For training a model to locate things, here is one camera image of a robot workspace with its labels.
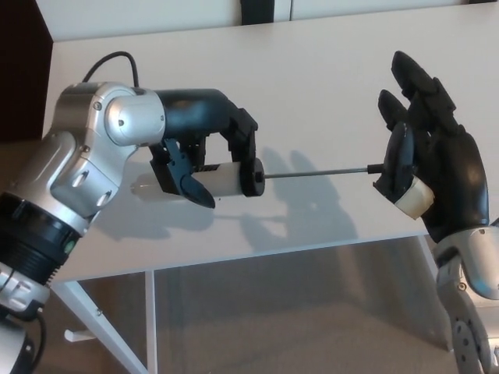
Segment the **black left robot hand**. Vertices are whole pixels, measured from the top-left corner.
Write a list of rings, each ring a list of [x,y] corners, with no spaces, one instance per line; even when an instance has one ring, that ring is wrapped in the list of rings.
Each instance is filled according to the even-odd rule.
[[[262,196],[264,167],[256,155],[258,124],[221,91],[162,90],[165,132],[150,165],[162,192],[213,209],[219,196]],[[206,164],[206,140],[221,135],[231,161]]]

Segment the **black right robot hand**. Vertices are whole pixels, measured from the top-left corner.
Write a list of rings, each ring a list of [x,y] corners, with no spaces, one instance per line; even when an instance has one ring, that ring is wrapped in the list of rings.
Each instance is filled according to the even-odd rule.
[[[434,195],[422,220],[434,242],[489,224],[487,177],[476,141],[454,116],[455,104],[441,81],[403,51],[394,53],[391,71],[405,107],[382,90],[378,109],[391,138],[374,188],[397,203],[415,181]]]

